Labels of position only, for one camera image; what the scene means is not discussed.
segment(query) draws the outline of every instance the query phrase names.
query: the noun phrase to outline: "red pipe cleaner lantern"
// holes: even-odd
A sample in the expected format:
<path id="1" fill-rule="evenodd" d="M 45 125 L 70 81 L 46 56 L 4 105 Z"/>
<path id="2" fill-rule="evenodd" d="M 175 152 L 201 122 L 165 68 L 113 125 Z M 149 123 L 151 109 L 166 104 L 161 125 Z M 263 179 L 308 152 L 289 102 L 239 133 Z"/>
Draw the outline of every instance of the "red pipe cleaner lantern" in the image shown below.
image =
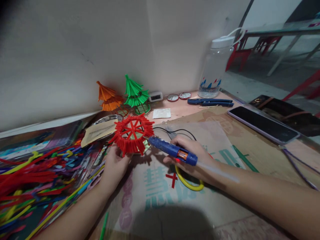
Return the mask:
<path id="1" fill-rule="evenodd" d="M 146 119 L 143 113 L 139 116 L 129 116 L 122 120 L 122 122 L 116 122 L 115 124 L 115 134 L 108 143 L 115 142 L 122 151 L 122 157 L 126 153 L 136 153 L 138 151 L 143 156 L 143 151 L 145 150 L 143 142 L 146 140 L 146 137 L 154 135 L 152 128 L 154 122 Z M 140 133 L 142 136 L 137 137 L 136 133 Z"/>

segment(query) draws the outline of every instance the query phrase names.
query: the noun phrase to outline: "phone screen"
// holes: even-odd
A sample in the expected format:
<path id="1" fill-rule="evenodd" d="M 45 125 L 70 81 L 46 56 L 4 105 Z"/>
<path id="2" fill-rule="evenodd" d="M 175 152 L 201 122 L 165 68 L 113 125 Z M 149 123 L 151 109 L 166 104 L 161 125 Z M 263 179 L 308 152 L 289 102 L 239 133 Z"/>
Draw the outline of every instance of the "phone screen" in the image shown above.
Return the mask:
<path id="1" fill-rule="evenodd" d="M 272 137 L 280 140 L 281 142 L 288 142 L 292 138 L 295 138 L 297 135 L 299 135 L 296 131 L 293 131 L 286 126 L 274 122 L 244 107 L 237 107 L 229 112 L 243 119 L 245 122 L 255 126 L 256 128 L 259 128 Z"/>

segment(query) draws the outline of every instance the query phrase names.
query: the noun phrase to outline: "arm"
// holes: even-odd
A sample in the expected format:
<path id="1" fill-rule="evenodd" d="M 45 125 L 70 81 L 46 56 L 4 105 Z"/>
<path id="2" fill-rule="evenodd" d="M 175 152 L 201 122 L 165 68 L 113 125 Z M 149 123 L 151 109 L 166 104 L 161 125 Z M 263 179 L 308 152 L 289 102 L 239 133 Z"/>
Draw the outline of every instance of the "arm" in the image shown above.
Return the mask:
<path id="1" fill-rule="evenodd" d="M 194 177 L 220 188 L 299 239 L 317 239 L 320 235 L 320 193 L 318 191 L 213 161 L 200 143 L 181 136 L 174 138 L 171 143 L 195 153 L 199 161 L 221 169 L 238 178 L 239 182 L 214 175 L 199 166 L 178 164 L 169 156 L 165 157 L 165 163 L 171 162 Z"/>
<path id="2" fill-rule="evenodd" d="M 85 239 L 110 195 L 125 174 L 131 156 L 126 155 L 121 158 L 120 149 L 113 144 L 106 156 L 106 163 L 100 182 L 69 211 L 39 234 L 36 240 Z"/>

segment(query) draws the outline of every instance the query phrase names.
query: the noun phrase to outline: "pliers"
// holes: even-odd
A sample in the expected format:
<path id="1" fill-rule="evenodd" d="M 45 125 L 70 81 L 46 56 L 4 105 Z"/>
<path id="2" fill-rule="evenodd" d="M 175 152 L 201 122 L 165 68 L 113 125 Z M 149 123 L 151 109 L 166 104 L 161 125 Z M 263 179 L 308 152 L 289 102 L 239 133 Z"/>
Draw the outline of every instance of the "pliers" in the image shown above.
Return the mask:
<path id="1" fill-rule="evenodd" d="M 195 99 L 188 99 L 188 104 L 191 105 L 201 105 L 203 107 L 209 106 L 216 106 L 220 105 L 223 107 L 233 107 L 234 103 L 232 100 L 229 99 L 215 99 L 215 98 L 195 98 Z"/>

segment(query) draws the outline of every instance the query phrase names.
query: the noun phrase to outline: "blue hot glue gun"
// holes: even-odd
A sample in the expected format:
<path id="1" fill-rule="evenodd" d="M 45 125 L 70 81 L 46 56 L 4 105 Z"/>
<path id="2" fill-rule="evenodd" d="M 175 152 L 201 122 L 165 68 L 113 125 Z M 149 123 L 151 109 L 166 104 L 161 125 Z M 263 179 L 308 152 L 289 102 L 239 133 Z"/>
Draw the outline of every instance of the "blue hot glue gun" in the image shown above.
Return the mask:
<path id="1" fill-rule="evenodd" d="M 150 145 L 158 148 L 159 150 L 169 154 L 170 156 L 179 159 L 180 161 L 187 163 L 191 166 L 195 166 L 197 164 L 198 161 L 198 157 L 179 147 L 176 145 L 173 145 L 169 142 L 166 142 L 164 140 L 162 140 L 161 138 L 158 138 L 156 136 L 152 136 L 148 138 L 148 142 Z"/>

